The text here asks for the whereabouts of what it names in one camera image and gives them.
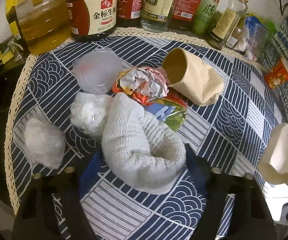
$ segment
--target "crumpled paper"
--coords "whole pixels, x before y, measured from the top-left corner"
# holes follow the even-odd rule
[[[121,73],[113,86],[113,92],[124,92],[142,105],[150,105],[156,98],[166,97],[167,78],[162,68],[135,67]]]

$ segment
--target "green bottle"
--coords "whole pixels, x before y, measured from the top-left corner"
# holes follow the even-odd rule
[[[220,0],[201,0],[195,13],[190,31],[196,35],[204,35]]]

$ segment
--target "knitted fabric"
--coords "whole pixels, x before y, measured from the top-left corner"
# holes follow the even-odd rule
[[[113,173],[129,186],[151,194],[169,192],[186,159],[178,135],[124,93],[113,100],[102,148]]]

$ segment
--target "yellow cooking oil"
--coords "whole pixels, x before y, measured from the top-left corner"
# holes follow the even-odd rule
[[[71,33],[65,0],[44,3],[19,21],[29,51],[40,55],[58,47]]]

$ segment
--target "brown paper cup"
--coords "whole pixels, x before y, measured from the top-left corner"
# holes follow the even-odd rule
[[[182,48],[172,49],[162,67],[173,87],[194,104],[207,106],[216,103],[223,90],[223,78],[202,59]]]

